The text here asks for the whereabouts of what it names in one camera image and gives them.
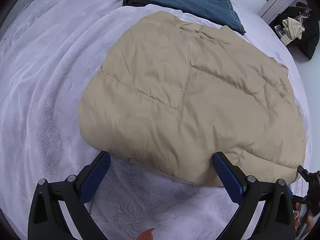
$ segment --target black puffer coat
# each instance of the black puffer coat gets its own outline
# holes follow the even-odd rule
[[[282,14],[278,15],[278,17],[270,24],[270,27],[273,31],[275,31],[274,27],[279,24],[283,27],[282,20],[285,20],[288,17],[294,19],[299,15],[300,11],[304,11],[304,9],[288,7]],[[295,39],[292,43],[295,46],[298,46],[308,59],[311,59],[319,42],[319,20],[313,11],[310,11],[309,14],[310,17],[303,21],[305,31],[302,33],[302,39]]]

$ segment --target bed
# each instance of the bed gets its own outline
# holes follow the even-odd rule
[[[246,30],[243,39],[289,68],[306,131],[304,166],[308,169],[311,121],[297,67],[258,15],[232,4]],[[80,136],[77,108],[81,94],[122,33],[161,10],[183,21],[221,27],[157,5],[122,7],[122,0],[35,0],[0,40],[0,208],[19,234],[27,235],[37,181],[64,180],[98,154]],[[108,239],[134,239],[153,227],[155,239],[215,239],[237,209],[223,188],[196,187],[115,158],[111,162],[87,205]],[[307,184],[299,179],[291,188],[294,194],[305,195]],[[261,208],[243,239],[252,233]]]

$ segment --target white curtain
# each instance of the white curtain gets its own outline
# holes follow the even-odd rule
[[[269,0],[258,12],[258,15],[270,24],[278,14],[282,13],[294,0]]]

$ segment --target beige puffer jacket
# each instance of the beige puffer jacket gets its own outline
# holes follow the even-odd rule
[[[211,163],[218,151],[246,175],[288,184],[305,157],[288,69],[226,26],[163,11],[109,50],[79,121],[91,146],[197,185],[222,185]]]

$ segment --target silver screw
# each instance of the silver screw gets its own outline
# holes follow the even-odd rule
[[[248,176],[248,181],[255,182],[256,178],[254,176],[250,175],[250,176]]]
[[[70,175],[70,176],[68,177],[68,181],[70,181],[70,182],[73,182],[75,179],[76,179],[76,176],[75,176],[75,175]]]
[[[285,181],[283,179],[279,179],[278,180],[278,183],[281,185],[281,186],[284,186],[285,185]]]
[[[45,179],[39,179],[38,184],[43,185],[45,183]]]

